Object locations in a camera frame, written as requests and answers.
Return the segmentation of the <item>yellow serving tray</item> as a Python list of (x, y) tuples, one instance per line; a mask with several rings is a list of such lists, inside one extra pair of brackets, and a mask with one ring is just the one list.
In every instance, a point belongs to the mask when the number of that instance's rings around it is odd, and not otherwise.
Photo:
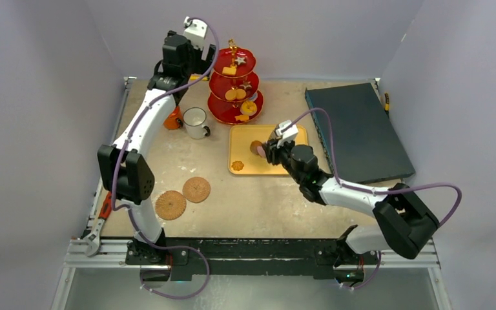
[[(240, 176), (287, 176), (281, 165), (271, 165), (267, 160), (253, 154), (249, 147), (252, 141), (266, 142), (275, 125), (235, 125), (229, 132), (228, 168), (232, 174)], [(240, 160), (245, 167), (233, 171), (231, 163)]]

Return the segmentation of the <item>white star cookie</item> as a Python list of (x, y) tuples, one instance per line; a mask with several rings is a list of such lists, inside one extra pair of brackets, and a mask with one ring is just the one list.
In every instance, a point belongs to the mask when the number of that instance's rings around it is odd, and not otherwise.
[(247, 58), (245, 56), (237, 56), (234, 60), (236, 66), (242, 66), (247, 64)]

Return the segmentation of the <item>brown star cookie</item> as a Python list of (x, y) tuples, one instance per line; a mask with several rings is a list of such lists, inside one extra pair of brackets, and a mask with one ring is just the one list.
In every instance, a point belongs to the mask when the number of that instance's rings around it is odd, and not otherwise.
[(242, 84), (239, 87), (242, 88), (245, 91), (248, 91), (248, 90), (251, 90), (252, 89), (251, 82), (248, 81), (248, 80), (243, 81)]

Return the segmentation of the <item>flower shaped cookie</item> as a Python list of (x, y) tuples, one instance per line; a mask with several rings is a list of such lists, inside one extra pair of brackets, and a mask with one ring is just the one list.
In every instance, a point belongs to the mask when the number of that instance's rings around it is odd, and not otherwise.
[(231, 163), (231, 169), (233, 171), (242, 171), (244, 167), (245, 167), (244, 163), (240, 160), (236, 160)]

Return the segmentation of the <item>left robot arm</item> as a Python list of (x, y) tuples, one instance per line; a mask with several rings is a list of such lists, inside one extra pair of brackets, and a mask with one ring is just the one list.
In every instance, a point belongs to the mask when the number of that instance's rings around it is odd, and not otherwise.
[(215, 65), (218, 43), (203, 55), (208, 27), (169, 31), (162, 46), (162, 59), (154, 67), (142, 104), (127, 128), (111, 145), (102, 145), (97, 157), (103, 186), (111, 195), (110, 208), (126, 209), (136, 240), (144, 243), (141, 255), (150, 264), (166, 258), (163, 228), (151, 203), (155, 178), (145, 157), (165, 120), (179, 105), (193, 74), (208, 75)]

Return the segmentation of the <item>white ribbed mug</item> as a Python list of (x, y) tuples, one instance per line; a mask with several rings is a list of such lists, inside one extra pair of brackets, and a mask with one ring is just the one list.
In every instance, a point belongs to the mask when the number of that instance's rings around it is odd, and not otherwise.
[(207, 124), (207, 114), (200, 107), (192, 107), (183, 113), (183, 124), (192, 139), (202, 139), (211, 135)]

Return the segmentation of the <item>red three-tier cake stand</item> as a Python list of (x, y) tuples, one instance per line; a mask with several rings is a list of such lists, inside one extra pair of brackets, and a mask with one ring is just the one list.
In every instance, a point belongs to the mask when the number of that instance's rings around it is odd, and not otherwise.
[(259, 89), (260, 78), (254, 71), (256, 64), (254, 54), (238, 46), (233, 39), (219, 50), (209, 78), (207, 107), (220, 123), (248, 123), (262, 112), (264, 97)]

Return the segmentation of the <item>square cracker biscuit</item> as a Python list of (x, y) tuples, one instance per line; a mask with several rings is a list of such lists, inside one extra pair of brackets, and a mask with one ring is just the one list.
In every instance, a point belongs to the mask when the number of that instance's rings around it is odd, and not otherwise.
[(224, 76), (236, 76), (237, 73), (237, 67), (236, 66), (229, 66), (229, 67), (223, 67), (222, 68), (222, 75)]

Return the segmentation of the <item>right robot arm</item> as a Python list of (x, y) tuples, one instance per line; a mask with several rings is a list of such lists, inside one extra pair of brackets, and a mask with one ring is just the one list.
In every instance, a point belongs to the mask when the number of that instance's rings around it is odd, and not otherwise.
[(339, 237), (336, 253), (343, 262), (351, 263), (361, 254), (383, 250), (412, 260), (439, 228), (437, 217), (403, 183), (388, 189), (338, 181), (318, 166), (308, 145), (287, 142), (279, 146), (269, 140), (260, 146), (252, 145), (251, 150), (271, 165), (281, 165), (309, 202), (345, 207), (374, 217), (376, 224), (352, 225)]

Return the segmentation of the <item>orange fish shaped cookie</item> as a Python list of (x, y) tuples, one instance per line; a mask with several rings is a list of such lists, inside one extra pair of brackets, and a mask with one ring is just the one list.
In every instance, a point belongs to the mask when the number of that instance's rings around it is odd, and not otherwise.
[(250, 117), (248, 115), (240, 114), (240, 115), (235, 117), (235, 120), (238, 123), (245, 123), (245, 122), (250, 120)]

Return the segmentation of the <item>round orange cookie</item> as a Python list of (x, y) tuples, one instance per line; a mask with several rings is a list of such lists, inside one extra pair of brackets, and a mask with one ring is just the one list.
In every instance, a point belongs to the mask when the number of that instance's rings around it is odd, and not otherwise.
[(235, 100), (243, 100), (244, 98), (246, 98), (247, 96), (247, 93), (245, 90), (241, 89), (241, 88), (237, 88), (235, 90)]
[(229, 89), (226, 93), (225, 93), (225, 99), (227, 101), (235, 101), (235, 89)]

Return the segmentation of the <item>orange mug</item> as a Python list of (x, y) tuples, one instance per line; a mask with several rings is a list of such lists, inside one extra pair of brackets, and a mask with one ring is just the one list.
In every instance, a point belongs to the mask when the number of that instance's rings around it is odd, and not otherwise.
[(163, 122), (167, 130), (176, 130), (183, 127), (183, 116), (180, 107), (176, 107), (173, 112)]

